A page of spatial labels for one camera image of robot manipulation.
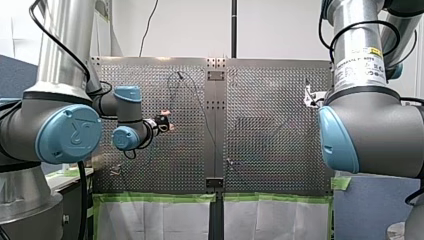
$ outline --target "white cloth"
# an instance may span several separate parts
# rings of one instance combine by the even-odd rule
[[[210,203],[107,202],[98,240],[208,240]]]
[[[225,240],[327,240],[329,204],[225,202]]]

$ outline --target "white wall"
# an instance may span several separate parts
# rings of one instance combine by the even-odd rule
[[[155,0],[113,0],[112,24],[123,56],[138,56],[147,19]],[[321,45],[318,0],[238,1],[238,57],[258,59],[328,60]],[[324,22],[327,42],[332,27]],[[231,55],[231,0],[160,0],[151,21],[143,56],[222,57]],[[403,96],[415,96],[418,56],[404,63],[393,87]]]
[[[155,0],[112,1],[112,23],[124,56],[138,56]],[[159,0],[142,56],[229,55],[231,1]]]
[[[29,16],[34,0],[0,0],[0,55],[38,65],[42,32]],[[35,11],[40,22],[43,17]],[[109,56],[109,21],[96,12],[91,44],[92,56]]]

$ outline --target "pegboard panel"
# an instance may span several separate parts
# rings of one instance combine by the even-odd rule
[[[111,144],[116,121],[104,121],[100,154],[94,158],[96,192],[205,192],[205,119],[200,109],[204,98],[204,62],[153,58],[100,60],[97,68],[102,81],[114,86],[139,86],[144,118],[169,109],[175,131],[159,135],[150,147],[137,150],[136,159],[130,160]]]
[[[230,60],[227,72],[225,191],[330,195],[318,111],[303,104],[305,80],[328,89],[328,63]]]

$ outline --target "sticker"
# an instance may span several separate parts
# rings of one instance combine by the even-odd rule
[[[384,61],[375,54],[357,54],[345,58],[337,64],[335,71],[336,85],[352,84],[367,85],[367,83],[385,84],[386,74]]]
[[[373,47],[367,47],[367,48],[362,48],[362,49],[356,49],[356,50],[352,50],[353,54],[374,54],[377,55],[379,57],[383,57],[383,53],[381,52],[380,49],[378,48],[373,48]]]

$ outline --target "warning label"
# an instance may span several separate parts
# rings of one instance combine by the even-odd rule
[[[375,54],[360,54],[343,59],[335,71],[336,86],[349,82],[386,82],[384,62]]]

